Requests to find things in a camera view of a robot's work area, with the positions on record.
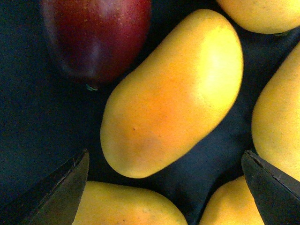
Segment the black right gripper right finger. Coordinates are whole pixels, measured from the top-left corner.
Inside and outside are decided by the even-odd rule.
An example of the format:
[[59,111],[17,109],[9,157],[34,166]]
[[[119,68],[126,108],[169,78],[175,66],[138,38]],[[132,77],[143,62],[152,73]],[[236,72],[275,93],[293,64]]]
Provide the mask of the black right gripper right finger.
[[247,186],[266,225],[300,223],[300,182],[248,150],[241,159]]

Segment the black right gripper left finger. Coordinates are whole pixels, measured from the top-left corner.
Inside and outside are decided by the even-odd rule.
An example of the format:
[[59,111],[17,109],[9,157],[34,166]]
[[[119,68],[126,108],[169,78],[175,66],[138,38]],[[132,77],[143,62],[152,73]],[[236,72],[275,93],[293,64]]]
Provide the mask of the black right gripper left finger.
[[75,219],[89,170],[87,149],[73,155],[0,210],[2,225],[70,225]]

